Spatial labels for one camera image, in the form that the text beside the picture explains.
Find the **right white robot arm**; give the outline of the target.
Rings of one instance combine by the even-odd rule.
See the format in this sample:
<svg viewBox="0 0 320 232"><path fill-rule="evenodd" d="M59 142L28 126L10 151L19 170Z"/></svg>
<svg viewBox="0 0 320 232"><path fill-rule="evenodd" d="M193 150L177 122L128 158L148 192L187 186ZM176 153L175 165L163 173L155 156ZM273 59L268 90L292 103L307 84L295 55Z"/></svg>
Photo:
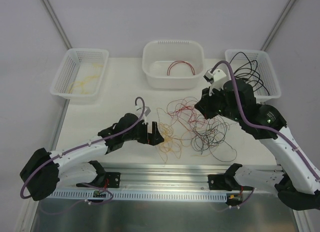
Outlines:
<svg viewBox="0 0 320 232"><path fill-rule="evenodd" d="M318 210L320 171L297 146L279 111L271 105L257 103L249 84L238 79L236 85L240 101L236 100L232 82L227 81L220 90L203 89L195 109L206 119L222 116L237 122L273 154L283 172L254 170L234 163L224 174L210 177L213 185L227 191L257 188L276 195L293 210Z"/></svg>

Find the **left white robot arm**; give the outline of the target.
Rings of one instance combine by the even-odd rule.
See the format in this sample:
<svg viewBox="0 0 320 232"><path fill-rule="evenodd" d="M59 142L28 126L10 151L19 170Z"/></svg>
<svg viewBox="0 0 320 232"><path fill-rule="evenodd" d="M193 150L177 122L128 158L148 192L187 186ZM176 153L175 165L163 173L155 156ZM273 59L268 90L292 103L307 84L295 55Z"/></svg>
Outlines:
<svg viewBox="0 0 320 232"><path fill-rule="evenodd" d="M97 158L120 149L127 141L156 146L164 138L156 122L152 122L149 132L144 119L127 113L82 145L57 151L40 148L19 174L23 181L20 197L40 201L59 187L108 187L111 180Z"/></svg>

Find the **right white perforated basket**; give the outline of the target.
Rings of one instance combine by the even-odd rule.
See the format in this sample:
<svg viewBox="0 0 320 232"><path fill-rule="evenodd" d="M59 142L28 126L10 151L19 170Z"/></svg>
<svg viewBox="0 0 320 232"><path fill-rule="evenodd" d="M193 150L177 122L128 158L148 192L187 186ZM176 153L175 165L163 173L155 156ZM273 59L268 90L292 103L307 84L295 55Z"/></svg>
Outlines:
<svg viewBox="0 0 320 232"><path fill-rule="evenodd" d="M258 102L267 102L281 97L280 84L266 52L228 49L224 55L233 69L235 78L252 86Z"/></svg>

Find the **white perforated basket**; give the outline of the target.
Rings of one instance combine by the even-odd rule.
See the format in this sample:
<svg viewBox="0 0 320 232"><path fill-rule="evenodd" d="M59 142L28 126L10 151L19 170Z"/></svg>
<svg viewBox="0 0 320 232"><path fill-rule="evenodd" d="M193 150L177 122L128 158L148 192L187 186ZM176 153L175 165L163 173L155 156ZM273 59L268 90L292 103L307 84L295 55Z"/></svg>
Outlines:
<svg viewBox="0 0 320 232"><path fill-rule="evenodd" d="M266 52L228 49L224 55L233 69L235 78L252 86L258 102L267 102L281 97L280 84Z"/></svg>
<svg viewBox="0 0 320 232"><path fill-rule="evenodd" d="M105 49L69 49L49 89L51 95L80 103L95 101L105 75L109 54Z"/></svg>

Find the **white centre plastic tub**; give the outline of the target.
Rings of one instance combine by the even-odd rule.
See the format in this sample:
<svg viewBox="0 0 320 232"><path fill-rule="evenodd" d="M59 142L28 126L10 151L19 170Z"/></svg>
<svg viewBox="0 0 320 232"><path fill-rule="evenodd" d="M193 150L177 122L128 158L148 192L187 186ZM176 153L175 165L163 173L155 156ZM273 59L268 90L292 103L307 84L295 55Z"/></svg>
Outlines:
<svg viewBox="0 0 320 232"><path fill-rule="evenodd" d="M205 72L203 47L190 40L154 40L145 45L142 70L155 89L192 89Z"/></svg>

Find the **left white perforated basket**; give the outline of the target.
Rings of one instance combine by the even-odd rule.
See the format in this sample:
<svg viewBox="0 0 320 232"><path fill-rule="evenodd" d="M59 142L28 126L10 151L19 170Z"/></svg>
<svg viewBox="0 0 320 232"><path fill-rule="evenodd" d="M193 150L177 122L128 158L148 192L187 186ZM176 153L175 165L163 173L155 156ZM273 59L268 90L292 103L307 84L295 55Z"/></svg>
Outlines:
<svg viewBox="0 0 320 232"><path fill-rule="evenodd" d="M80 103L95 101L105 75L109 54L105 49L69 49L49 89L51 95Z"/></svg>

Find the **aluminium mounting rail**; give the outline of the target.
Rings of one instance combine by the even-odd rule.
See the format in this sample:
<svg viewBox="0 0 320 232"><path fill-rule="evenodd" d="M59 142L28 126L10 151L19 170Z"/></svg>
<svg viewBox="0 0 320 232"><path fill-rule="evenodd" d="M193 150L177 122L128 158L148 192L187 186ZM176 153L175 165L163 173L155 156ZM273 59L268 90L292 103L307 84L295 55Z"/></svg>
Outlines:
<svg viewBox="0 0 320 232"><path fill-rule="evenodd" d="M235 181L245 190L256 187L267 190L271 186L276 192L292 189L293 184L284 170L263 167L254 169L241 164L234 163L230 166L159 166L159 165L113 165L101 164L106 172L120 172L120 186L125 181L132 181L140 185L146 184L165 186L182 186L186 183L208 184L208 175L225 174L232 176Z"/></svg>

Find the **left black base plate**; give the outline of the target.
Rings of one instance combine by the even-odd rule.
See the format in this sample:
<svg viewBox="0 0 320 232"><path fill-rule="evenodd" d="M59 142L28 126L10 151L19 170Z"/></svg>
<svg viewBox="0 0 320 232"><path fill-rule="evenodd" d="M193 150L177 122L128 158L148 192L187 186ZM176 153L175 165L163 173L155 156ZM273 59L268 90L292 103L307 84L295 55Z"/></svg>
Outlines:
<svg viewBox="0 0 320 232"><path fill-rule="evenodd" d="M121 182L120 172L106 172L102 181L102 187L107 188L119 188Z"/></svg>

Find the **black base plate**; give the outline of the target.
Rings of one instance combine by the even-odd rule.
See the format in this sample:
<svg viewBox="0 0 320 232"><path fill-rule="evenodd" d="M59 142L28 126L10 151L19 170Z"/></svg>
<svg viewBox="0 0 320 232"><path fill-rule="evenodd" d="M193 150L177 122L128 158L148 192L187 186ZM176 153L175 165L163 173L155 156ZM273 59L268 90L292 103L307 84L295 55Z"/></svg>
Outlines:
<svg viewBox="0 0 320 232"><path fill-rule="evenodd" d="M102 187L107 188L119 188L121 182L120 172L106 172L102 181Z"/></svg>
<svg viewBox="0 0 320 232"><path fill-rule="evenodd" d="M225 174L210 174L207 176L210 190L233 191L241 190L241 186L232 176Z"/></svg>

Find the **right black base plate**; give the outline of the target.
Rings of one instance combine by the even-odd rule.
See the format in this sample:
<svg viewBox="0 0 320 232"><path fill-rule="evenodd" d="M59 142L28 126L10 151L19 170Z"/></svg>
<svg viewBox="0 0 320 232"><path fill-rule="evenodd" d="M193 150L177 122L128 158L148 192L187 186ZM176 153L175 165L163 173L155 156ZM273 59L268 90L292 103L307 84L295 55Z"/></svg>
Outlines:
<svg viewBox="0 0 320 232"><path fill-rule="evenodd" d="M207 176L210 190L233 191L241 190L241 186L232 176L225 174L210 174Z"/></svg>

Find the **right aluminium frame post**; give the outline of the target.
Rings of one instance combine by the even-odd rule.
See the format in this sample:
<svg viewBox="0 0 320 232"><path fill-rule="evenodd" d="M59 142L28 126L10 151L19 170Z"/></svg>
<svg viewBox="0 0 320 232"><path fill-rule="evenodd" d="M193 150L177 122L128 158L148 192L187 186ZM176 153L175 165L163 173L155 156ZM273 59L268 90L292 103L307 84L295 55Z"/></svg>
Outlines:
<svg viewBox="0 0 320 232"><path fill-rule="evenodd" d="M271 30L269 31L266 39L264 40L260 50L267 51L268 48L271 46L272 42L276 38L277 34L279 33L281 27L285 23L286 19L288 18L290 12L296 5L298 0L288 0L283 7L281 13L279 14L278 18L276 19L275 23L273 24Z"/></svg>

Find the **aluminium frame post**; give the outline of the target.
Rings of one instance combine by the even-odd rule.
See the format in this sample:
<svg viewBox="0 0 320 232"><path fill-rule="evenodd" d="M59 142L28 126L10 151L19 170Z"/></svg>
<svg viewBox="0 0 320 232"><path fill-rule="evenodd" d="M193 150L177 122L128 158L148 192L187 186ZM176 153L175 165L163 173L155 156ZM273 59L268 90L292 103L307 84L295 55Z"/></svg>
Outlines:
<svg viewBox="0 0 320 232"><path fill-rule="evenodd" d="M50 0L40 0L42 5L44 6L45 11L47 12L51 22L53 23L54 28L56 29L62 43L64 44L65 48L67 50L72 48L72 44L70 43L70 40L68 39L68 36L50 2Z"/></svg>
<svg viewBox="0 0 320 232"><path fill-rule="evenodd" d="M298 0L288 0L283 7L281 13L279 14L278 18L276 19L275 23L273 24L271 30L269 31L266 39L264 40L260 50L267 51L268 48L271 46L272 42L276 38L277 34L279 33L281 27L285 23L286 19L288 18L290 12L296 5Z"/></svg>

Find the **left aluminium frame post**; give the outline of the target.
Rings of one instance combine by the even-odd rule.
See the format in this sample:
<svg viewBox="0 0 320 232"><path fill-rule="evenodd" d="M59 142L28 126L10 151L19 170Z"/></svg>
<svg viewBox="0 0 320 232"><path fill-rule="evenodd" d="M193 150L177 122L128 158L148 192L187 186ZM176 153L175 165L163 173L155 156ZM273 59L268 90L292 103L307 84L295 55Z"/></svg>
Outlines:
<svg viewBox="0 0 320 232"><path fill-rule="evenodd" d="M40 0L42 5L44 6L45 11L47 12L51 22L53 23L54 28L56 29L62 43L64 44L65 48L67 50L72 48L72 44L70 43L70 40L68 39L68 36L50 2L50 0Z"/></svg>

